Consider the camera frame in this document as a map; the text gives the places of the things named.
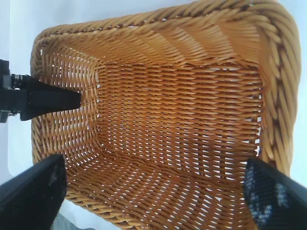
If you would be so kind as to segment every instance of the woven basket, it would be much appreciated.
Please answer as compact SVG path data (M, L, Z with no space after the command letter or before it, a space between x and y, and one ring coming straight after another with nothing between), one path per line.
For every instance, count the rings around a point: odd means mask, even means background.
M300 78L294 20L252 2L43 31L32 76L83 99L33 119L34 162L63 154L67 198L123 229L251 229L246 161L289 174Z

